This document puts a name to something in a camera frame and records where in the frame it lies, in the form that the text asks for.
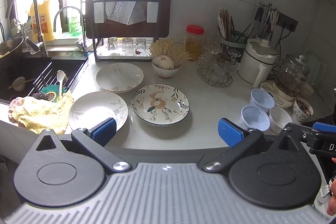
floor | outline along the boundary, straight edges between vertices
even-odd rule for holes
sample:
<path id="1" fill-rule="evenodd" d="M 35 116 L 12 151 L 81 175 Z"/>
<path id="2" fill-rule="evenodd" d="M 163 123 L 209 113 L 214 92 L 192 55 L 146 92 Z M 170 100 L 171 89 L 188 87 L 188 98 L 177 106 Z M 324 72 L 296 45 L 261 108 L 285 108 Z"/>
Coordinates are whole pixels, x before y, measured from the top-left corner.
<path id="1" fill-rule="evenodd" d="M 7 217 L 21 205 L 13 186 L 13 176 L 18 164 L 5 160 L 8 171 L 0 170 L 0 219 Z"/>

black sink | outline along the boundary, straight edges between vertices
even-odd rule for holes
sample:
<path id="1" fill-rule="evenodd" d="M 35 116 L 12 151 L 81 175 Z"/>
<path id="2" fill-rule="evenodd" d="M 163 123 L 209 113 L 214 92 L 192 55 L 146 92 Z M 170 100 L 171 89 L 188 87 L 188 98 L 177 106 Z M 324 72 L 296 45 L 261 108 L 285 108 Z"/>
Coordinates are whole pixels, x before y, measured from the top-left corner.
<path id="1" fill-rule="evenodd" d="M 58 70 L 63 70 L 68 77 L 64 84 L 66 90 L 73 90 L 88 65 L 86 61 L 86 57 L 76 52 L 56 52 L 49 54 L 49 57 L 23 54 L 15 65 L 0 70 L 0 100 L 3 103 L 9 103 L 16 97 L 25 97 L 39 92 L 47 85 L 56 85 Z M 35 80 L 26 83 L 22 92 L 15 91 L 13 88 L 8 89 L 20 76 L 25 77 L 26 80 Z"/>

gray ribbed panel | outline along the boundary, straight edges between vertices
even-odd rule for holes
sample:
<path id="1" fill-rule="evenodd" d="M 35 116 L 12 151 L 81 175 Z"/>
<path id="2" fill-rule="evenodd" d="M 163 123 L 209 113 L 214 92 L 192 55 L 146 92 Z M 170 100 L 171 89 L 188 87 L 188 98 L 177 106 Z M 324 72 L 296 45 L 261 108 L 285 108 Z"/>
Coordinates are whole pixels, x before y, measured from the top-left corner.
<path id="1" fill-rule="evenodd" d="M 7 224 L 316 224 L 328 220 L 311 206 L 289 211 L 256 207 L 226 179 L 196 164 L 138 164 L 112 175 L 103 191 L 81 206 L 43 210 L 22 205 Z"/>

bowl of enoki mushrooms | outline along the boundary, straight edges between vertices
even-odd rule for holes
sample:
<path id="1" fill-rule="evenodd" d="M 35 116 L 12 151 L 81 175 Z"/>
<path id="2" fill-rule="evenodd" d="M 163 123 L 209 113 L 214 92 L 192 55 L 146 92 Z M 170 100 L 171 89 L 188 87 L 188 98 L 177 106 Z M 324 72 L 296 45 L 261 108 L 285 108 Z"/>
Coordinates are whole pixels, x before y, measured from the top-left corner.
<path id="1" fill-rule="evenodd" d="M 190 58 L 183 46 L 171 39 L 157 40 L 149 47 L 154 71 L 163 79 L 175 75 L 183 61 Z"/>

cutting board rack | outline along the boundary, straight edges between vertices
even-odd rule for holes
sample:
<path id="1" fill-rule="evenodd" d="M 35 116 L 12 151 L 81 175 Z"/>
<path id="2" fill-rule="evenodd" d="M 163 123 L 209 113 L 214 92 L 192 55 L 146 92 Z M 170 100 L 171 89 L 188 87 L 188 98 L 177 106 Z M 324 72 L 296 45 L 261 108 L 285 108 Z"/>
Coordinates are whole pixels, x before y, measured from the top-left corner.
<path id="1" fill-rule="evenodd" d="M 104 23 L 95 23 L 94 20 L 94 4 L 107 3 L 118 1 L 136 1 L 142 4 L 145 16 L 147 17 L 147 3 L 159 3 L 158 15 L 156 23 L 148 23 L 147 21 L 138 22 L 132 25 L 125 25 L 116 21 L 105 19 Z M 108 37 L 152 37 L 156 41 L 160 37 L 167 37 L 169 35 L 169 22 L 170 22 L 170 0 L 86 0 L 86 36 L 93 40 L 93 49 L 96 62 L 100 61 L 115 61 L 116 58 L 99 58 L 97 55 L 97 46 L 101 43 L 104 44 L 104 38 Z M 141 58 L 134 56 L 133 58 L 127 57 L 125 60 L 144 61 L 150 58 Z"/>

